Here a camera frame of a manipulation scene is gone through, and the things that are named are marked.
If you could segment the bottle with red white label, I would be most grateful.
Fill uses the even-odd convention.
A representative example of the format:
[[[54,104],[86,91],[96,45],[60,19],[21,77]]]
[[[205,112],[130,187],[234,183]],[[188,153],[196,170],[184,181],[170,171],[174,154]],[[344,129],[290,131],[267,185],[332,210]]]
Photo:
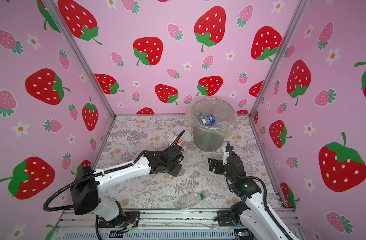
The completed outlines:
[[[176,140],[177,136],[172,133],[172,132],[169,132],[165,135],[165,139],[166,141],[172,145],[174,143],[174,141]],[[183,142],[181,139],[178,140],[178,143],[177,143],[178,146],[182,147],[182,151],[183,152],[188,152],[189,151],[189,148],[188,146],[185,144],[185,142]]]

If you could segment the clear bottle with green ring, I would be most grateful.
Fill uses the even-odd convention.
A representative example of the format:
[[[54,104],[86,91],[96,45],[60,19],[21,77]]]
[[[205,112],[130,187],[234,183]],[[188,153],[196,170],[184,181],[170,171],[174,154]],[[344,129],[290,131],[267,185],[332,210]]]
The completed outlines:
[[[183,196],[179,199],[180,207],[183,211],[186,211],[207,199],[208,196],[209,194],[207,190]]]

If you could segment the Pocari bottle blue label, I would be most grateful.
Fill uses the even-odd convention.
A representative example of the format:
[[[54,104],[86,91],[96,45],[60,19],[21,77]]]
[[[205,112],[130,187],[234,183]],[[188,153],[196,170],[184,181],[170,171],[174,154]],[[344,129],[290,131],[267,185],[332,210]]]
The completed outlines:
[[[199,123],[204,126],[213,126],[216,122],[216,117],[213,115],[206,115],[204,113],[198,114]]]

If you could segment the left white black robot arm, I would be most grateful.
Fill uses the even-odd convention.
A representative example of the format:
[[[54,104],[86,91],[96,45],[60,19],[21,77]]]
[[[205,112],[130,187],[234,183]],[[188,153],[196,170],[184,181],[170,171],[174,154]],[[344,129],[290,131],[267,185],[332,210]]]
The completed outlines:
[[[183,148],[168,146],[163,151],[142,151],[135,160],[105,169],[92,170],[86,167],[77,174],[75,180],[52,194],[43,204],[46,212],[73,209],[75,215],[93,214],[99,227],[126,227],[129,218],[118,201],[104,196],[105,190],[133,178],[167,173],[176,177],[182,168]],[[61,193],[70,190],[72,205],[50,207],[49,204]]]

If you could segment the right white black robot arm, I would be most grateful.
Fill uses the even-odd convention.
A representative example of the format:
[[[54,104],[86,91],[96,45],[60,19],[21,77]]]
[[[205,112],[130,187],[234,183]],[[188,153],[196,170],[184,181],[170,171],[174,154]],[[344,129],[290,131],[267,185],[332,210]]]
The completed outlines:
[[[230,211],[218,212],[215,222],[244,226],[258,240],[298,239],[268,204],[264,181],[248,176],[238,155],[227,155],[225,162],[209,158],[208,165],[209,171],[225,176],[229,190],[241,199]]]

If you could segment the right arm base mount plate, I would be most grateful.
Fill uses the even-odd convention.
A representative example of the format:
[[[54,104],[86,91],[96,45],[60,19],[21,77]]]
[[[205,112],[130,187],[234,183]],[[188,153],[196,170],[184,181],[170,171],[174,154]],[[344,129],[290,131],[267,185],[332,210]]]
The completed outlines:
[[[217,216],[213,219],[218,222],[220,227],[241,227],[239,215],[232,210],[218,211]]]

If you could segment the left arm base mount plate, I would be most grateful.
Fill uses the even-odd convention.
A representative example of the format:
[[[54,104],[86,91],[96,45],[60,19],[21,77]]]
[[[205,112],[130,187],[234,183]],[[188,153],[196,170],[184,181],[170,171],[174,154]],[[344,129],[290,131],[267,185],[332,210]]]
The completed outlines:
[[[141,212],[126,211],[123,215],[119,215],[111,221],[106,221],[103,218],[98,220],[98,228],[119,228],[128,230],[137,228],[140,220]]]

